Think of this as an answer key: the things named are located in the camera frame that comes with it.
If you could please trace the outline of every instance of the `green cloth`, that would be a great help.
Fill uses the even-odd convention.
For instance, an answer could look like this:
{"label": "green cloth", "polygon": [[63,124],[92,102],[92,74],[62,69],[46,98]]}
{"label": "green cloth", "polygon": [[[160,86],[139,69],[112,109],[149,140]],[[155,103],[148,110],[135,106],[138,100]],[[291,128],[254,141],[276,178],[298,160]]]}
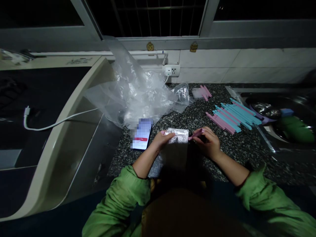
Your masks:
{"label": "green cloth", "polygon": [[[316,220],[300,210],[276,183],[263,176],[264,168],[252,172],[237,192],[247,210],[263,211],[276,236],[316,236]],[[87,220],[82,236],[141,236],[141,225],[128,224],[136,204],[150,200],[150,180],[139,179],[132,166],[122,169]],[[260,235],[243,225],[251,235]]]}

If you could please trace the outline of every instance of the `granite countertop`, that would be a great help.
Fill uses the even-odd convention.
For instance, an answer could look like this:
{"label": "granite countertop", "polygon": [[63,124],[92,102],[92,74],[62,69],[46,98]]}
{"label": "granite countertop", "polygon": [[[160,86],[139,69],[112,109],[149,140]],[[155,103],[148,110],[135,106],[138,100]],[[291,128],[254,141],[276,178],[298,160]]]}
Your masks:
{"label": "granite countertop", "polygon": [[[265,176],[278,184],[288,185],[316,185],[316,165],[313,163],[285,163],[278,162],[271,157],[270,152],[261,144],[261,137],[255,129],[248,130],[242,127],[240,133],[234,135],[224,132],[205,114],[215,109],[215,104],[221,102],[230,103],[231,97],[225,86],[230,85],[232,88],[272,88],[272,87],[289,87],[291,85],[281,84],[203,84],[212,94],[208,102],[196,100],[194,104],[187,107],[182,114],[172,111],[170,114],[163,116],[153,127],[149,142],[161,130],[171,128],[188,129],[189,134],[200,127],[208,126],[219,137],[221,149],[242,165],[249,169],[255,169],[266,163]],[[192,88],[198,88],[200,84],[189,83],[189,92]],[[193,150],[188,156],[196,156],[196,169],[201,173],[208,175],[212,180],[228,182],[226,176],[217,167],[215,163],[205,158],[196,150],[195,144],[189,142],[188,149]],[[121,169],[132,164],[142,153],[139,150],[130,149],[130,131],[124,128],[120,138],[116,153],[109,167],[108,176],[118,176]]]}

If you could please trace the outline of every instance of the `stainless steel sink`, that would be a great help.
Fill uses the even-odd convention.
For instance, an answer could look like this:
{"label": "stainless steel sink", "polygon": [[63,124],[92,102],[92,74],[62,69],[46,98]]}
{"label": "stainless steel sink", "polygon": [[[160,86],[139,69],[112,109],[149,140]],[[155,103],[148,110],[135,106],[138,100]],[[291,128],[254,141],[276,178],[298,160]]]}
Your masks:
{"label": "stainless steel sink", "polygon": [[[278,109],[292,109],[294,115],[316,134],[315,105],[305,97],[299,96],[305,94],[306,90],[231,87],[226,87],[226,89],[232,97],[247,107],[251,101],[260,100]],[[287,162],[316,162],[316,144],[300,144],[289,141],[280,136],[271,124],[254,127],[274,159]]]}

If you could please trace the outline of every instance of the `white pipe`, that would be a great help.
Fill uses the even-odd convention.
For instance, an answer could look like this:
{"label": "white pipe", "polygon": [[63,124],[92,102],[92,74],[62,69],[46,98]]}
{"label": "white pipe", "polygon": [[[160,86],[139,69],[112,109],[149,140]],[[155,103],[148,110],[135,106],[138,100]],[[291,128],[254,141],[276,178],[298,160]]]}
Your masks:
{"label": "white pipe", "polygon": [[[168,52],[166,50],[135,50],[129,51],[131,55],[161,55],[163,54],[164,60],[162,65],[166,64],[166,59],[168,57]],[[31,53],[34,56],[113,56],[111,51],[81,51],[81,52],[40,52],[40,53]]]}

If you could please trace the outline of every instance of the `smartphone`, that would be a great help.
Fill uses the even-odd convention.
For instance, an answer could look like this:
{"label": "smartphone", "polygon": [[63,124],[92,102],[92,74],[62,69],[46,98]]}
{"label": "smartphone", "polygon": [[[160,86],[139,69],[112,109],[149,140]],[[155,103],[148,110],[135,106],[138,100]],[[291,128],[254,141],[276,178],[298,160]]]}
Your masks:
{"label": "smartphone", "polygon": [[131,149],[146,150],[152,124],[152,119],[139,119],[136,128],[131,129]]}

